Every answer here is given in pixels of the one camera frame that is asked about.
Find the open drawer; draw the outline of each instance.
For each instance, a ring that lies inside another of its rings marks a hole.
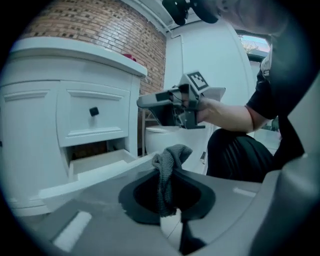
[[[50,212],[53,212],[84,189],[150,161],[155,153],[135,159],[129,152],[121,149],[72,161],[70,162],[69,175],[73,181],[42,189],[39,191],[39,197]]]

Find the window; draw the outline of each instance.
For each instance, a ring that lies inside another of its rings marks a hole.
[[[270,52],[270,46],[266,39],[244,34],[238,36],[247,54],[264,55]]]

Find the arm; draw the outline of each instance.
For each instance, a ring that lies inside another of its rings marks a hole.
[[[249,106],[230,106],[214,99],[202,98],[198,121],[205,121],[231,132],[251,133],[269,120]]]

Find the black pants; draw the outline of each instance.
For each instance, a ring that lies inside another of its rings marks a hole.
[[[273,170],[273,155],[254,138],[224,129],[208,142],[209,176],[247,182],[262,182]]]

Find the black shirt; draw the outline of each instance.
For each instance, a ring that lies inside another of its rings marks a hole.
[[[291,19],[281,36],[272,38],[270,55],[260,65],[255,92],[247,103],[266,119],[278,116],[282,140],[274,155],[273,170],[304,153],[288,115],[303,98],[318,70],[308,38]]]

